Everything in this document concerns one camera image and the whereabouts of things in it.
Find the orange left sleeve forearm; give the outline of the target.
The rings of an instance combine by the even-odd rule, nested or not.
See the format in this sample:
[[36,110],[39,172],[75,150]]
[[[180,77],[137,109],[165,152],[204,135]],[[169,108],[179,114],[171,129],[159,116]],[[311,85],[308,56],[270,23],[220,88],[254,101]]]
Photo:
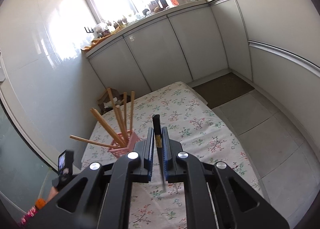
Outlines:
[[37,210],[42,209],[45,205],[47,204],[46,200],[44,200],[43,198],[39,198],[36,200],[35,202],[35,208]]

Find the person's left hand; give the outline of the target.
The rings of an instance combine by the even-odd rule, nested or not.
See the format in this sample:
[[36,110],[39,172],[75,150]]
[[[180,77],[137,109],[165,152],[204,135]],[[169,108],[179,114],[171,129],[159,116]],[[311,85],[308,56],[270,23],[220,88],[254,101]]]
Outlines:
[[55,187],[51,187],[46,202],[50,202],[58,193],[59,191]]

